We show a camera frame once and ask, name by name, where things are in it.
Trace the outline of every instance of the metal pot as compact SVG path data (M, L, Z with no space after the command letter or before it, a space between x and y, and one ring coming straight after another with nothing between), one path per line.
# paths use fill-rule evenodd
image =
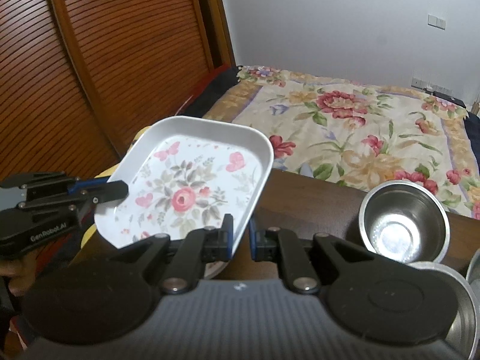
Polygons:
M475 355L479 339L479 304L465 278L452 268L435 262L412 262L410 266L431 271L455 292L458 311L445 341L469 360Z
M439 263L450 243L450 225L442 205L411 181L387 181L367 193L358 226L369 251L402 263Z

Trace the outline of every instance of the floral bedspread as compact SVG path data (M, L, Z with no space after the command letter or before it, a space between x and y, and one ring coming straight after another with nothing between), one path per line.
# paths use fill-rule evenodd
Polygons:
M480 219L479 168L465 109L392 86L243 67L205 115L270 138L274 167L308 163L317 179L368 191L392 179L423 185L458 214Z

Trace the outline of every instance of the human hand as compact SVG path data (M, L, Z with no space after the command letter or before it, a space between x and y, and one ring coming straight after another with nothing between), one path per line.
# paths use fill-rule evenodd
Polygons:
M8 288L15 297L23 296L33 285L38 253L33 250L19 259L0 260L0 275L11 278Z

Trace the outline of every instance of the white wall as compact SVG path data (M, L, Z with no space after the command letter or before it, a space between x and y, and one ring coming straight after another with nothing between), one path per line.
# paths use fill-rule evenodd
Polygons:
M480 0L224 0L238 64L409 87L471 104L480 89ZM428 14L446 30L427 25Z

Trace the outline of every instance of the white tray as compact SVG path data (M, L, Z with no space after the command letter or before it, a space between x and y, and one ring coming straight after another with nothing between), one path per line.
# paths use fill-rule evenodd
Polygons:
M187 116L155 123L135 143L110 181L129 195L97 206L100 234L117 248L156 233L171 239L233 215L233 253L254 211L273 163L261 132L246 126ZM208 264L211 278L226 266Z

